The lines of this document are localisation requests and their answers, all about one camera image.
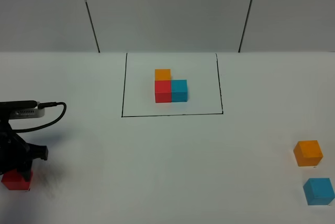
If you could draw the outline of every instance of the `black rectangle outline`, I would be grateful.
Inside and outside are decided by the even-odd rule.
[[[221,113],[124,116],[125,90],[126,90],[126,77],[127,77],[127,60],[128,60],[128,53],[127,53],[127,54],[126,54],[126,64],[125,64],[124,96],[123,96],[123,100],[122,100],[122,113],[121,113],[121,118],[170,117],[170,116],[199,116],[199,115],[223,115],[223,114],[224,114],[224,106],[223,106],[223,103],[222,103],[222,93],[221,93],[221,85],[220,85],[220,73],[219,73],[218,54],[215,53],[215,56],[216,56],[216,67],[217,67],[217,71],[218,71],[218,81],[219,81],[219,89],[220,89],[220,100],[221,100],[221,110],[222,110]]]

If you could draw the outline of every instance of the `cube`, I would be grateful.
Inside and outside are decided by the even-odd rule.
[[[170,69],[156,69],[155,70],[155,81],[167,81],[171,80]]]
[[[294,155],[298,166],[315,166],[323,158],[317,140],[299,141],[294,148]]]
[[[1,182],[9,189],[9,190],[24,190],[27,191],[30,188],[30,182],[32,178],[33,172],[31,171],[30,181],[25,181],[21,174],[19,174],[16,169],[11,170],[4,174]]]
[[[156,103],[171,103],[171,81],[155,81]]]
[[[308,205],[328,205],[335,198],[329,178],[310,178],[304,185]]]
[[[187,101],[187,81],[186,80],[172,80],[172,102],[186,102]]]

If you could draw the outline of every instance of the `black cable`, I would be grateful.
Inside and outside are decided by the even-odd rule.
[[[43,109],[43,108],[46,108],[46,107],[54,107],[54,106],[58,106],[58,105],[62,105],[64,108],[63,108],[62,114],[57,119],[55,119],[54,121],[52,121],[50,123],[47,123],[45,125],[42,125],[42,126],[38,126],[38,127],[33,127],[33,128],[28,128],[28,129],[18,129],[18,130],[13,130],[13,131],[15,133],[32,132],[32,131],[41,130],[41,129],[44,129],[44,128],[47,128],[49,126],[52,126],[52,125],[56,124],[59,120],[62,119],[62,117],[64,116],[64,114],[66,112],[66,103],[64,103],[64,102],[59,102],[59,103],[51,102],[51,103],[40,103],[38,105],[39,109]]]

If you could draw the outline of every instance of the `red cube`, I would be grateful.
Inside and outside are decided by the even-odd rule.
[[[1,182],[9,189],[9,190],[24,190],[28,191],[30,188],[30,182],[32,178],[32,171],[30,181],[26,182],[25,179],[19,174],[16,169],[11,170],[4,174]]]
[[[156,103],[172,102],[171,80],[155,81],[155,99]]]

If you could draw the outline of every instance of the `orange cube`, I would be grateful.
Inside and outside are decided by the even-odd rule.
[[[298,166],[315,166],[323,158],[317,140],[299,141],[293,152]]]
[[[171,80],[170,69],[155,70],[155,81],[168,81]]]

